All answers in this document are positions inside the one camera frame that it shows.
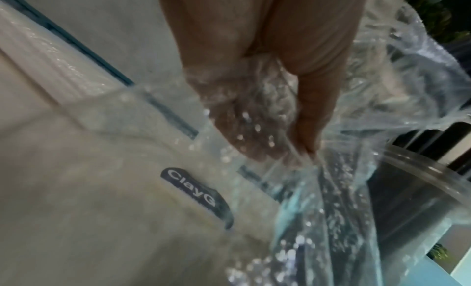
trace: hand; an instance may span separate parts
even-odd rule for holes
[[[298,76],[300,111],[292,140],[315,152],[328,122],[366,0],[160,0],[184,67],[232,64],[254,53],[274,54]],[[242,93],[232,85],[230,92]],[[236,108],[231,110],[232,118]],[[234,119],[215,118],[223,135],[249,157],[278,158],[257,132],[232,136]]]

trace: blue label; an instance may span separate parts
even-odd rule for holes
[[[231,209],[221,194],[195,180],[186,170],[167,168],[162,171],[160,177],[223,220],[226,229],[233,225],[234,217]]]

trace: clear plastic container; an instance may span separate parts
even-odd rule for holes
[[[385,286],[394,286],[453,223],[467,221],[471,183],[403,148],[386,148],[368,181]]]

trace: label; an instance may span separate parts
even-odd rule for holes
[[[198,182],[186,170],[180,168],[166,168],[162,171],[160,177],[171,183],[180,191],[185,192],[194,201],[223,220],[226,229],[229,229],[233,225],[234,216],[221,194]]]

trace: clear plastic bag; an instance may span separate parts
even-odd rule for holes
[[[295,83],[259,56],[4,131],[1,284],[395,285],[413,262],[381,270],[367,181],[388,138],[465,115],[470,79],[402,1],[368,0],[316,162]]]

